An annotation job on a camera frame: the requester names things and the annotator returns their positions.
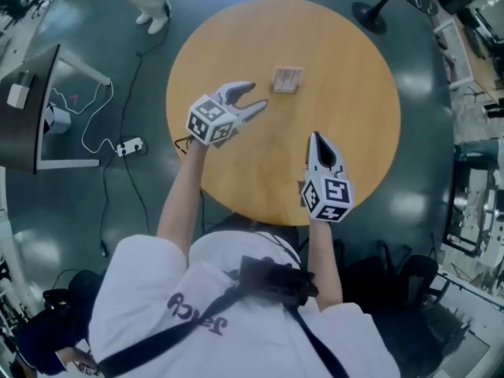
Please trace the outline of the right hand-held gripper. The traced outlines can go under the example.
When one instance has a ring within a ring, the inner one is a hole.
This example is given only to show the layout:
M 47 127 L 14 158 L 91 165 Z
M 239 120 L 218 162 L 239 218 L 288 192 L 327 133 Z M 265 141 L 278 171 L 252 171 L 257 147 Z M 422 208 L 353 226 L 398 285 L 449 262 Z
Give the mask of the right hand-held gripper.
M 333 176 L 311 172 L 318 163 Z M 306 171 L 301 190 L 311 220 L 339 223 L 353 209 L 351 183 L 334 177 L 345 172 L 343 155 L 336 145 L 320 132 L 312 132 L 307 143 Z

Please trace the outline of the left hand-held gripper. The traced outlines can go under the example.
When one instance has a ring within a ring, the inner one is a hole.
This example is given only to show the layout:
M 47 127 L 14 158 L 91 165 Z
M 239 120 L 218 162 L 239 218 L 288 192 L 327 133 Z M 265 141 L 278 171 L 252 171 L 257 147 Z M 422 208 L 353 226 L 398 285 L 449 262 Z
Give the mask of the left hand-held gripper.
M 209 146 L 229 138 L 239 123 L 246 123 L 264 111 L 268 99 L 231 109 L 242 96 L 251 92 L 255 82 L 234 81 L 221 85 L 212 95 L 204 94 L 190 108 L 186 130 L 200 143 Z

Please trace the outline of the person's left forearm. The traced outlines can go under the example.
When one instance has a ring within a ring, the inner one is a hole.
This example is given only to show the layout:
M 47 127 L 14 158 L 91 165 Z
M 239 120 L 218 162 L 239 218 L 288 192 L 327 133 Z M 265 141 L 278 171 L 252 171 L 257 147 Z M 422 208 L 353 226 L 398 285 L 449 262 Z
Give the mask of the person's left forearm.
M 157 237 L 189 254 L 198 215 L 199 192 L 208 146 L 193 140 L 172 184 L 158 223 Z

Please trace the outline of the person's right forearm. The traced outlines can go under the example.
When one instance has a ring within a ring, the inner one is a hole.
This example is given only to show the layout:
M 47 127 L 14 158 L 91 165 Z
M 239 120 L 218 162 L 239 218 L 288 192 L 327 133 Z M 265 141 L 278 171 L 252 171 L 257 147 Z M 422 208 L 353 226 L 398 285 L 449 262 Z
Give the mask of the person's right forearm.
M 317 286 L 320 311 L 343 303 L 343 289 L 335 261 L 332 230 L 327 222 L 309 222 L 308 270 Z

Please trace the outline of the round wooden table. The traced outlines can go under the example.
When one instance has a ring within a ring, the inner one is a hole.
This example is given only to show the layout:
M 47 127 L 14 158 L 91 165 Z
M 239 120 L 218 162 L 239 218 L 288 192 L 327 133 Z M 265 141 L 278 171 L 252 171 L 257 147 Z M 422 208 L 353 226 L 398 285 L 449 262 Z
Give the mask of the round wooden table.
M 296 94 L 271 92 L 276 66 L 304 68 Z M 387 175 L 401 130 L 397 87 L 376 46 L 345 17 L 305 0 L 253 0 L 209 18 L 169 75 L 171 137 L 186 136 L 193 102 L 232 81 L 256 83 L 242 105 L 269 104 L 208 152 L 202 186 L 221 205 L 256 221 L 306 224 L 298 185 L 315 131 L 342 153 L 356 204 Z

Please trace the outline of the black office chair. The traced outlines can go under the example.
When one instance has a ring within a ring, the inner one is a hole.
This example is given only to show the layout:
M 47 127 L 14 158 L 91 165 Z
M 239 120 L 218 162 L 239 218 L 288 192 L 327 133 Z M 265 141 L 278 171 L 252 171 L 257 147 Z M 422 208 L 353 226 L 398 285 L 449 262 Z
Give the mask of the black office chair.
M 436 306 L 450 285 L 446 281 L 441 289 L 431 288 L 438 271 L 434 259 L 419 254 L 410 256 L 398 275 L 398 306 L 420 311 Z
M 334 241 L 336 264 L 345 303 L 355 303 L 366 313 L 373 313 L 387 305 L 391 284 L 395 278 L 389 246 L 376 242 L 378 254 L 346 264 L 346 247 L 342 240 Z
M 43 292 L 46 309 L 89 321 L 105 273 L 79 271 L 66 288 L 52 288 Z

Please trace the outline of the white power strip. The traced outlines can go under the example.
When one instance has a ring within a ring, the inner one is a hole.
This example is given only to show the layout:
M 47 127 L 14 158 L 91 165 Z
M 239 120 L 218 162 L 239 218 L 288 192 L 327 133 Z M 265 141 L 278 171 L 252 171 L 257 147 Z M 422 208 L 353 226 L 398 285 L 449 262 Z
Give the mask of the white power strip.
M 138 136 L 119 138 L 116 144 L 116 154 L 119 158 L 129 154 L 142 154 L 145 148 L 144 140 Z

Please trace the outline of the black chest pack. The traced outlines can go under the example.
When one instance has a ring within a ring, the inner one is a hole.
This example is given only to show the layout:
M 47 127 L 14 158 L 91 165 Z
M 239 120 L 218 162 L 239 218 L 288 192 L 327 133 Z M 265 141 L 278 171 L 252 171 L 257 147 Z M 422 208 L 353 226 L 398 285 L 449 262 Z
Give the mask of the black chest pack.
M 304 306 L 316 298 L 315 275 L 292 265 L 281 265 L 272 259 L 242 257 L 238 271 L 237 291 L 241 295 L 264 298 L 288 307 Z

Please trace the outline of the white waste bin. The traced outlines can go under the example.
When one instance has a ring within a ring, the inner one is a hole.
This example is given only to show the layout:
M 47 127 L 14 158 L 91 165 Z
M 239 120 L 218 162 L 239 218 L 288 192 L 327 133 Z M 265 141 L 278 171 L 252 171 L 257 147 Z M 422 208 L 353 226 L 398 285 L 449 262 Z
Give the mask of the white waste bin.
M 54 104 L 49 104 L 44 112 L 44 134 L 60 135 L 66 133 L 71 126 L 70 114 Z

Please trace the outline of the person's white t-shirt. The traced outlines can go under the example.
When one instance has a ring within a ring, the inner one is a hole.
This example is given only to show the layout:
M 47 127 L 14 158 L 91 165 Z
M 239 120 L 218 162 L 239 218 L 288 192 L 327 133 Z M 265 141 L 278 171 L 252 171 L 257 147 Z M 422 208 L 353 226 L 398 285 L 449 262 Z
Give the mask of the person's white t-shirt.
M 266 233 L 219 231 L 184 254 L 148 235 L 123 239 L 106 271 L 89 326 L 103 361 L 138 341 L 198 320 L 184 340 L 118 378 L 332 378 L 300 325 L 279 304 L 245 298 L 212 317 L 204 312 L 233 285 L 243 257 L 293 265 L 290 246 Z

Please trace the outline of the dark desk with white legs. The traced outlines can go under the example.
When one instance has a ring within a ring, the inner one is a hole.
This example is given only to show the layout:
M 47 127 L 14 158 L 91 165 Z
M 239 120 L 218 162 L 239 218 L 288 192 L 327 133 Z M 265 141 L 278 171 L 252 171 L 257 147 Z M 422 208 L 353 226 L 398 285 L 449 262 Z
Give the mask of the dark desk with white legs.
M 44 160 L 44 112 L 49 103 L 56 65 L 63 62 L 100 83 L 111 86 L 112 80 L 56 46 L 25 60 L 0 79 L 0 166 L 35 174 L 47 169 L 98 167 L 97 159 Z M 30 88 L 25 107 L 16 109 L 7 104 L 11 85 Z

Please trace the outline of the small white box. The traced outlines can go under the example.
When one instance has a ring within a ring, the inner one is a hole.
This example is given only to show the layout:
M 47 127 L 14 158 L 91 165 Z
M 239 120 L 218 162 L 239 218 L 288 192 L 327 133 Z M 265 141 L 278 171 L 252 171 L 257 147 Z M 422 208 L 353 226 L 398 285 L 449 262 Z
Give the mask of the small white box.
M 14 83 L 9 90 L 7 104 L 16 109 L 23 109 L 27 101 L 30 88 Z

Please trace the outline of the white workbench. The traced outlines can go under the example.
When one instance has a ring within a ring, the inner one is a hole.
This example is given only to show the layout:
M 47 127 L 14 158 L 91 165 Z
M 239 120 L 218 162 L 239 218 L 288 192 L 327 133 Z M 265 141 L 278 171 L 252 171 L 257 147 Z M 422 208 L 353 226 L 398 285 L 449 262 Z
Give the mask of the white workbench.
M 443 291 L 439 304 L 465 329 L 435 378 L 490 378 L 504 360 L 504 298 L 443 269 L 432 287 Z

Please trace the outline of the black frame trolley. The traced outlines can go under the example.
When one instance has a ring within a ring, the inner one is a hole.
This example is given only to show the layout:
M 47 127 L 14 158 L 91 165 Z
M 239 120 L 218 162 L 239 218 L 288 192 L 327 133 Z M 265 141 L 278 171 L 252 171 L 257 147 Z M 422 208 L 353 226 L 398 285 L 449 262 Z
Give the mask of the black frame trolley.
M 504 183 L 499 177 L 498 163 L 493 158 L 455 155 L 444 244 L 478 258 L 490 248 L 493 239 L 497 244 L 504 243 Z

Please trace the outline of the wooden desk with white frame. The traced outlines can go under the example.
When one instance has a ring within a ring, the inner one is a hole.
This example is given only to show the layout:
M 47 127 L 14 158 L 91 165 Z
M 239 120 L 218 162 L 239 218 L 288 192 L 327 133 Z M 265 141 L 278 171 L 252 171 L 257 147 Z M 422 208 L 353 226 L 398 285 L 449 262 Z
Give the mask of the wooden desk with white frame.
M 451 91 L 474 94 L 475 102 L 481 103 L 484 102 L 483 98 L 495 103 L 504 99 L 504 85 L 498 82 L 498 74 L 486 47 L 477 40 L 479 50 L 475 52 L 473 47 L 476 44 L 471 43 L 464 26 L 456 17 L 435 27 L 434 35 L 440 37 L 447 46 L 443 55 L 450 70 L 448 86 Z

